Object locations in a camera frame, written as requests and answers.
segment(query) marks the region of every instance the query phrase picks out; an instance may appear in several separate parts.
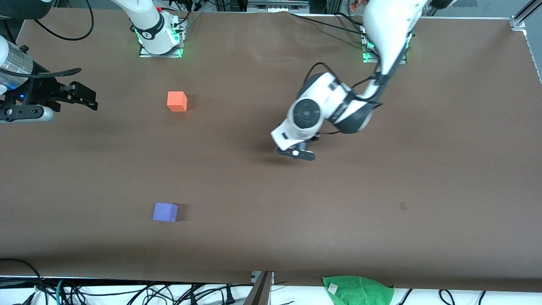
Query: teal cable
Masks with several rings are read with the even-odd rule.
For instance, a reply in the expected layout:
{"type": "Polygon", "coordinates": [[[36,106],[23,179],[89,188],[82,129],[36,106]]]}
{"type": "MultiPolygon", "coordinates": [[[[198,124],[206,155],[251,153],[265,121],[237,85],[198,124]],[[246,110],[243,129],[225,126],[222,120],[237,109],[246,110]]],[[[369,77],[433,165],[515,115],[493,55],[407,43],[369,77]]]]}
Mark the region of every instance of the teal cable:
{"type": "Polygon", "coordinates": [[[61,305],[60,304],[60,288],[62,287],[62,282],[64,282],[64,279],[61,279],[59,281],[59,284],[56,286],[56,305],[61,305]]]}

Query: brown table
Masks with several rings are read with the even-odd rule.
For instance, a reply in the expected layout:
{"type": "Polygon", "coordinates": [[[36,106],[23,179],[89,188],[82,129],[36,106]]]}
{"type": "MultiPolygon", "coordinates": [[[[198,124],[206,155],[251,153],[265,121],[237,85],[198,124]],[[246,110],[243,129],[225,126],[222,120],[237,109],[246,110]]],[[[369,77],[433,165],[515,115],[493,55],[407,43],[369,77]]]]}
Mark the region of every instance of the brown table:
{"type": "MultiPolygon", "coordinates": [[[[22,29],[41,65],[83,68],[61,80],[95,90],[99,110],[0,126],[1,256],[48,276],[247,282],[267,269],[290,284],[542,291],[542,86],[507,20],[420,20],[368,127],[323,136],[305,162],[276,155],[269,132],[313,63],[348,84],[371,73],[358,35],[209,13],[182,59],[140,59],[122,11],[95,16],[78,42],[22,29]],[[168,91],[187,93],[188,112],[168,110],[168,91]],[[155,202],[186,220],[153,221],[155,202]]],[[[88,11],[43,23],[79,36],[88,11]]]]}

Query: green cloth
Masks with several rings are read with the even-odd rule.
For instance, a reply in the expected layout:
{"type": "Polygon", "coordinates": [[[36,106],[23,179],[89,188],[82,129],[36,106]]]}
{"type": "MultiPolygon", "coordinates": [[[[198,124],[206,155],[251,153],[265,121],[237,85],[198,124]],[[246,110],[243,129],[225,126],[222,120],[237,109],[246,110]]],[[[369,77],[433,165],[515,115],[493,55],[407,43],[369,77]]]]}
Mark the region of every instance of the green cloth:
{"type": "Polygon", "coordinates": [[[360,276],[323,277],[335,305],[390,305],[395,288],[360,276]]]}

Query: purple block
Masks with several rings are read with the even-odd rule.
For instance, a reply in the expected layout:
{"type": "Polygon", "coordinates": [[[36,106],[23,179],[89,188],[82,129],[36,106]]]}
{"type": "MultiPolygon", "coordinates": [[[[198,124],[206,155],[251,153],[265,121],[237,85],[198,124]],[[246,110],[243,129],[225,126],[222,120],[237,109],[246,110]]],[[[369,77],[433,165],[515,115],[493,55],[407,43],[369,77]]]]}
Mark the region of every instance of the purple block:
{"type": "Polygon", "coordinates": [[[157,202],[154,206],[152,220],[170,221],[174,223],[177,220],[177,205],[157,202]]]}

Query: orange cube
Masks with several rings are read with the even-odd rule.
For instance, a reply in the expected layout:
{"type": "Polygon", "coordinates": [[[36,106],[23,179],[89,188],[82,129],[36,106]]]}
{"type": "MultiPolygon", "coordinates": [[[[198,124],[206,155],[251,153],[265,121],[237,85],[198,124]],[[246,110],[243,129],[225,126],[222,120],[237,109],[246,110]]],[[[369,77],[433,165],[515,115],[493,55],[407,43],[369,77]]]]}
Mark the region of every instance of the orange cube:
{"type": "Polygon", "coordinates": [[[183,91],[170,91],[167,93],[167,106],[172,112],[186,111],[188,99],[183,91]]]}

